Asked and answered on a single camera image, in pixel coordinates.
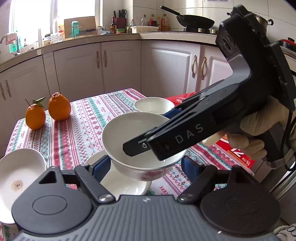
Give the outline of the right hand in beige glove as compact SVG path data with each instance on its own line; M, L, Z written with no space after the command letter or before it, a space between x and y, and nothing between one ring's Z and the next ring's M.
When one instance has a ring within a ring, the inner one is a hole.
M267 105L261 111L246 116L241 120L240 128L251 136L261 135L269 130L274 124L279 123L284 128L288 122L289 110L277 99L269 97ZM203 145L210 146L218 142L223 136L227 136L229 145L240 149L250 159L259 160L267 155L264 141L251 140L245 135L231 134L219 131L202 141Z

